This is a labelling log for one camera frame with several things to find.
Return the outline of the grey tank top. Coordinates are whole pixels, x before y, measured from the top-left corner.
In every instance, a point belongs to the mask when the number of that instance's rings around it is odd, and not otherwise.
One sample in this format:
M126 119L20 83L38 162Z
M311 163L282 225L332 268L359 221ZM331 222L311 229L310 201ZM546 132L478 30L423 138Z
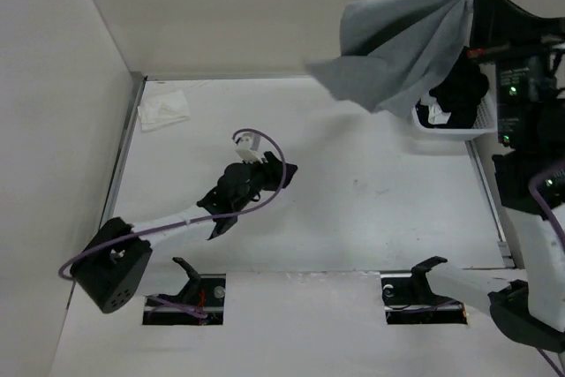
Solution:
M449 74L468 36L473 0L357 0L346 5L338 57L306 64L337 101L407 117Z

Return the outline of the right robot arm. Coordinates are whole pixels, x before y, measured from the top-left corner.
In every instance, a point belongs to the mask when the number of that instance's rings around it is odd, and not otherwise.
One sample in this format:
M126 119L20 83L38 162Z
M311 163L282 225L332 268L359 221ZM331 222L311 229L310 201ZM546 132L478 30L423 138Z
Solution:
M527 273L508 283L432 257L411 270L419 302L451 298L489 315L508 339L564 351L564 57L563 18L541 18L510 0L473 0L469 59L493 64L498 141L495 179L517 219Z

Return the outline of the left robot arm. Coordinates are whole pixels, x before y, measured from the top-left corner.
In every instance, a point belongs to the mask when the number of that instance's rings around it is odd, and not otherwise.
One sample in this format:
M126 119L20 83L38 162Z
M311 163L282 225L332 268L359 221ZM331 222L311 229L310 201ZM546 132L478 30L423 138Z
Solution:
M215 186L180 213L137 224L111 218L72 261L70 275L102 313L113 313L137 291L155 245L180 236L206 241L220 237L239 216L267 204L263 192L278 195L297 171L297 165L266 152L257 162L228 165Z

